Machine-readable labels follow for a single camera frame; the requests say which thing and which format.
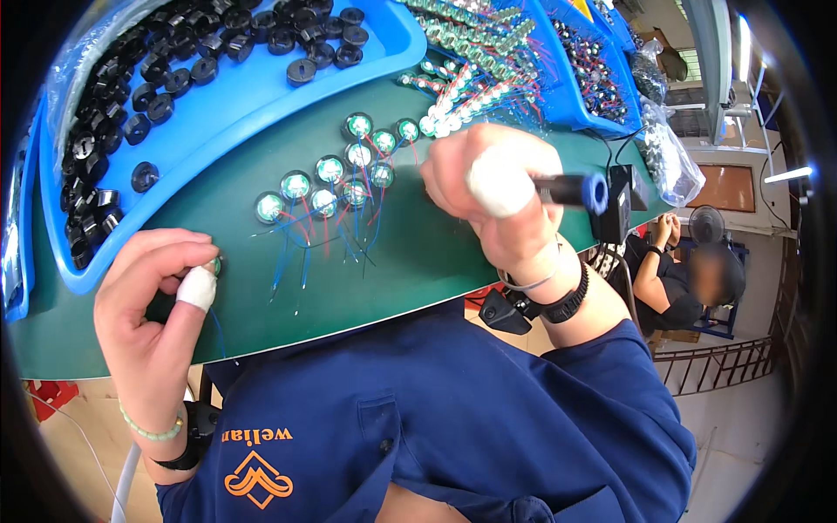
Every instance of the navy blue shirt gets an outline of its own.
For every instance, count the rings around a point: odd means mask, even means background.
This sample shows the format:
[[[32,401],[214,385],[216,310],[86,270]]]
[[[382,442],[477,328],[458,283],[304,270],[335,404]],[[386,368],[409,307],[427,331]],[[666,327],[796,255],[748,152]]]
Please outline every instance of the navy blue shirt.
[[[459,317],[268,353],[164,521],[374,521],[388,484],[472,521],[677,521],[695,440],[630,321],[533,356]]]

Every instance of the person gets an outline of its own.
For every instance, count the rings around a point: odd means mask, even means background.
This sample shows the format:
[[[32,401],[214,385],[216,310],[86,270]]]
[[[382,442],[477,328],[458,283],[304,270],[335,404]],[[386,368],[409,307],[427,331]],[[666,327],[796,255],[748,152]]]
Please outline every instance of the person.
[[[125,245],[97,293],[95,330],[164,521],[678,520],[695,440],[622,300],[557,234],[562,209],[531,187],[497,218],[469,189],[472,166],[498,147],[516,153],[505,165],[530,184],[529,174],[560,172],[546,142],[480,124],[435,141],[421,173],[532,300],[586,287],[571,317],[544,321],[555,349],[507,345],[464,320],[458,300],[304,350],[209,365],[238,375],[213,378],[223,409],[197,463],[175,427],[189,425],[182,398],[205,310],[178,300],[165,325],[144,313],[218,248],[182,229]]]
[[[689,329],[707,308],[732,305],[744,294],[744,267],[725,245],[701,244],[688,263],[681,263],[666,252],[679,243],[680,220],[674,213],[660,216],[653,243],[633,234],[625,240],[624,259],[645,336]],[[614,271],[608,281],[626,297],[623,272]]]

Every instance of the hand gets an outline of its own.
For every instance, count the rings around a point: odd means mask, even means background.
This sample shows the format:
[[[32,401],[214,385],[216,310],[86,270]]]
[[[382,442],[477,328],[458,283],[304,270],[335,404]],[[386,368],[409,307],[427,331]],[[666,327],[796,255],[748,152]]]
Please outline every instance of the hand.
[[[669,242],[673,225],[671,223],[671,213],[666,213],[660,216],[657,220],[657,238],[656,247],[660,250],[665,249],[665,245]]]
[[[140,231],[96,293],[93,322],[116,391],[131,419],[152,433],[174,424],[206,314],[178,301],[165,325],[146,320],[157,290],[177,293],[185,269],[218,256],[212,238],[184,229]]]
[[[556,232],[563,207],[542,204],[532,190],[531,200],[520,212],[494,218],[469,190],[465,174],[490,146],[513,151],[513,158],[520,158],[520,167],[530,176],[562,174],[557,151],[545,141],[509,127],[479,124],[430,146],[429,159],[421,166],[430,197],[451,216],[468,220],[488,261],[508,271],[519,284],[540,281],[560,264],[557,277],[566,281],[566,294],[578,283],[580,267],[572,246],[560,236],[563,249],[558,254]]]
[[[669,236],[669,245],[677,247],[680,243],[680,219],[674,213],[666,213],[671,219],[671,235]]]

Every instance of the white finger bandage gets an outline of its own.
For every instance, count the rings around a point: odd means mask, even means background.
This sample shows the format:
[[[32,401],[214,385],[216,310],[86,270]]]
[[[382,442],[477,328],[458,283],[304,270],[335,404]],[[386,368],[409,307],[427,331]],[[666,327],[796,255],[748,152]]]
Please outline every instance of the white finger bandage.
[[[502,146],[488,147],[465,174],[471,194],[494,218],[514,216],[535,195],[535,184],[517,154]]]
[[[192,267],[177,288],[177,301],[195,305],[208,312],[215,301],[215,284],[218,279],[204,267]]]

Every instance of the woman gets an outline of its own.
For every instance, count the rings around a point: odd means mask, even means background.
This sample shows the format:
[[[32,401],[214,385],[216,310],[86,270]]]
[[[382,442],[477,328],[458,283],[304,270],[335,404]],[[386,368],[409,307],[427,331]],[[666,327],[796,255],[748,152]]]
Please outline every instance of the woman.
[[[502,182],[500,211],[496,190],[478,199],[466,183],[492,148],[481,165]],[[435,141],[421,168],[430,197],[469,220],[486,258],[565,313],[544,321],[556,350],[509,346],[465,321],[459,302],[239,359],[230,382],[213,378],[223,411],[204,450],[191,430],[203,417],[182,397],[214,279],[182,289],[218,249],[182,229],[132,238],[94,320],[163,520],[677,521],[695,440],[622,300],[555,242],[561,209],[545,208],[528,176],[560,166],[534,136],[477,125]],[[510,185],[524,196],[514,208]],[[165,325],[143,317],[158,289],[177,293]]]
[[[650,244],[639,236],[625,241],[625,262],[633,280],[636,313],[643,334],[689,329],[707,307],[731,305],[744,294],[746,276],[738,257],[722,244],[702,244],[688,263],[666,253],[680,242],[680,220],[666,213],[657,222]],[[624,297],[624,275],[617,271],[611,285]]]

